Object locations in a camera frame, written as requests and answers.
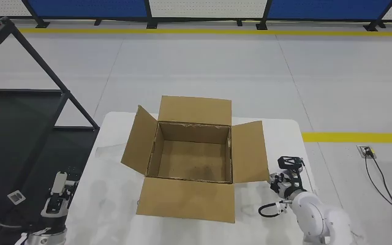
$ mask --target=floor outlet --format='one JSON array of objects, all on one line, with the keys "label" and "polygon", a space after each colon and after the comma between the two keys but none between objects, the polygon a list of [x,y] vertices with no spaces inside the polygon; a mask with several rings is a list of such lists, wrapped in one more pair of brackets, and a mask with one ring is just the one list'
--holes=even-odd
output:
[{"label": "floor outlet", "polygon": [[377,156],[375,155],[375,152],[374,152],[373,148],[371,148],[370,146],[360,146],[360,145],[357,145],[356,147],[358,148],[358,151],[360,152],[360,155],[361,155],[362,158],[365,158],[365,155],[366,155],[366,154],[365,154],[365,152],[366,152],[366,147],[369,147],[370,150],[373,152],[374,159],[377,158]]}]

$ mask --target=floor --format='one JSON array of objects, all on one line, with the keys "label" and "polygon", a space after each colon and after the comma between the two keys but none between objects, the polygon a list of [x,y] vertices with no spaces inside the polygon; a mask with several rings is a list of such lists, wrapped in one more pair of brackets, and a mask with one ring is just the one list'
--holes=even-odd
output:
[{"label": "floor", "polygon": [[[17,21],[17,25],[33,27],[29,21]],[[253,26],[246,23],[243,28]],[[233,23],[161,27],[237,28]],[[86,21],[52,21],[50,28],[93,26]],[[145,28],[145,24],[104,21],[97,28]],[[363,30],[360,24],[334,23],[272,23],[269,28]],[[388,62],[392,37],[25,36],[99,124],[108,112],[135,112],[138,104],[157,113],[164,94],[231,99],[233,116],[290,118],[303,132],[392,132]],[[56,88],[13,37],[0,45],[0,57],[0,88]],[[71,104],[58,124],[88,125]],[[356,148],[360,144],[306,143],[318,194],[325,203],[349,213],[355,244],[390,244],[392,207],[371,185]],[[392,186],[391,145],[371,146]],[[369,171],[381,187],[372,162]]]}]

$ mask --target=blue wall partition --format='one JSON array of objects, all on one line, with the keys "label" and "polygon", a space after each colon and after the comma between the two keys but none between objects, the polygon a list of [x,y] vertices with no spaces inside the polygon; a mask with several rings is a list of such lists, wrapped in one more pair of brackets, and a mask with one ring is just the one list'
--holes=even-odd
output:
[{"label": "blue wall partition", "polygon": [[390,0],[273,0],[268,19],[375,20]]},{"label": "blue wall partition", "polygon": [[42,17],[147,17],[144,0],[29,0]]}]

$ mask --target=yellow floor line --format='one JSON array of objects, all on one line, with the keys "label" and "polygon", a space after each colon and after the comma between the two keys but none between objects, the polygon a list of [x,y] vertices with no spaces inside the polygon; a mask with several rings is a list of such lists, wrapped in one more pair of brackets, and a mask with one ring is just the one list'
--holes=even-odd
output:
[{"label": "yellow floor line", "polygon": [[392,32],[370,31],[279,31],[239,29],[56,29],[20,28],[23,33],[57,34],[225,34],[225,35],[293,35],[293,36],[392,36]]},{"label": "yellow floor line", "polygon": [[392,133],[302,133],[304,142],[363,142],[363,143],[392,143]]}]

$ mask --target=cardboard box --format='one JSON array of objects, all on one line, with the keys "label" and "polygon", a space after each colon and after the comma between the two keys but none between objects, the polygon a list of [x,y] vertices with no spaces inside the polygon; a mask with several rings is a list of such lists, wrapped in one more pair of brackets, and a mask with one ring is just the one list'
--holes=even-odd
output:
[{"label": "cardboard box", "polygon": [[162,96],[139,106],[121,162],[146,176],[137,214],[235,223],[233,183],[266,181],[261,121],[232,126],[230,100]]}]

